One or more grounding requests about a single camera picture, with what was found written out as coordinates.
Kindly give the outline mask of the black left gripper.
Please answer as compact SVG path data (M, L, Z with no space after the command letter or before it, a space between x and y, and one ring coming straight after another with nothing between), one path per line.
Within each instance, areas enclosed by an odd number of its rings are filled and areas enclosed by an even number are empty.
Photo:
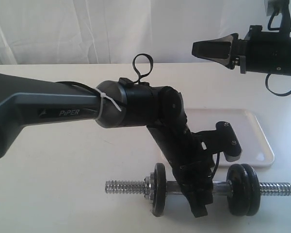
M194 217L208 215L212 204L211 168L214 161L210 137L214 131L171 131L169 164Z

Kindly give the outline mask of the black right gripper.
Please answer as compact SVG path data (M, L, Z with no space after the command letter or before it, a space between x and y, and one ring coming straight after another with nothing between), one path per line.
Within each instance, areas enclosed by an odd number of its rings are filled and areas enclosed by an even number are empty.
M261 25L251 25L244 39L238 33L214 40L193 42L191 54L233 69L247 72L272 73L274 71L274 41Z

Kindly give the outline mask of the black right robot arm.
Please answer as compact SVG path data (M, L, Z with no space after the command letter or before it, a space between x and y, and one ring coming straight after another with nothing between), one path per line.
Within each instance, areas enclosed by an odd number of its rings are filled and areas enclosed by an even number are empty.
M240 39L238 33L232 33L214 40L194 42L192 55L228 69L239 66L241 74L291 76L290 34L265 32L260 25L252 25L244 39Z

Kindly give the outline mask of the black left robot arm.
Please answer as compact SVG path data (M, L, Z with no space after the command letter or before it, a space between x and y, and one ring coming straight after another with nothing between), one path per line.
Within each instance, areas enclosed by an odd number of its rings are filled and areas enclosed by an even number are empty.
M31 125L92 119L103 128L145 126L162 150L195 217L213 202L212 155L204 132L193 133L180 92L145 82L48 82L0 73L0 158Z

